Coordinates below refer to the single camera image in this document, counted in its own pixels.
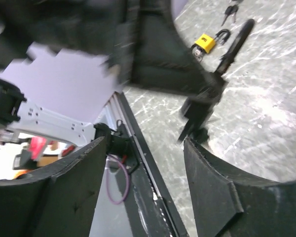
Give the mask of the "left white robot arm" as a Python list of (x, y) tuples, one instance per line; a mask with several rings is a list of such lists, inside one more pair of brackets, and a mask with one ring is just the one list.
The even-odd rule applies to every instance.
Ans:
[(169, 0), (0, 0), (0, 126), (83, 146), (126, 86), (213, 102), (213, 75), (190, 53)]

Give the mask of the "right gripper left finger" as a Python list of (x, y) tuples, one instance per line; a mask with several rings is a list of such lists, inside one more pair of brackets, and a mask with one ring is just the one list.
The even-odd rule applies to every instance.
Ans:
[(106, 164), (104, 137), (47, 166), (0, 180), (0, 237), (87, 237)]

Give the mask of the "black-headed key bunch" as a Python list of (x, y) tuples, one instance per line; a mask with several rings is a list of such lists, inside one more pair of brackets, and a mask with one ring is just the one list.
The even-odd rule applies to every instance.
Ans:
[(236, 4), (235, 4), (235, 5), (229, 5), (229, 6), (226, 8), (225, 12), (224, 12), (224, 18), (223, 18), (223, 22), (222, 22), (221, 26), (223, 26), (223, 25), (225, 24), (227, 18), (228, 18), (230, 15), (233, 16), (233, 23), (235, 23), (235, 22), (236, 22), (236, 14), (237, 14), (237, 12), (238, 12), (238, 9), (239, 9), (239, 7), (238, 7), (238, 5), (236, 5)]

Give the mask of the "black padlock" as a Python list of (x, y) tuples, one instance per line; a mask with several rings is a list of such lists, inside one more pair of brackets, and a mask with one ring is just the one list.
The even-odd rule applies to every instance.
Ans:
[(209, 73), (208, 78), (212, 80), (212, 84), (204, 87), (197, 96), (190, 97), (184, 102), (181, 108), (181, 114), (187, 119), (187, 122), (178, 137), (178, 143), (181, 143), (187, 136), (198, 137), (201, 134), (213, 114), (215, 105), (220, 102), (222, 93), (227, 85), (227, 81), (222, 76), (231, 64), (234, 63), (235, 57), (254, 26), (254, 19), (248, 19), (243, 24), (227, 53), (222, 56), (216, 70)]

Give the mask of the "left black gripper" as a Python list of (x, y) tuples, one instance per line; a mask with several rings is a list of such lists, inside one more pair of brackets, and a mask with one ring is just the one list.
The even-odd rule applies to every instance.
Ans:
[(212, 89), (211, 76), (171, 29), (171, 1), (112, 0), (110, 7), (108, 70), (118, 85), (178, 95)]

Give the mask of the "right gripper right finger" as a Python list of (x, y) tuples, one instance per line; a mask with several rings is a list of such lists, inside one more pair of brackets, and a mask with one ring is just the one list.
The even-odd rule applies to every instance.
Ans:
[(296, 180), (255, 176), (190, 138), (184, 158), (200, 237), (296, 237)]

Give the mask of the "yellow padlock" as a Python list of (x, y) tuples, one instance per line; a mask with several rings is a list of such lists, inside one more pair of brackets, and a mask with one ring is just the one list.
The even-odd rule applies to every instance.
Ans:
[(224, 45), (231, 36), (231, 31), (222, 29), (211, 37), (207, 34), (202, 34), (190, 47), (192, 54), (201, 62), (206, 54), (209, 54), (217, 43)]

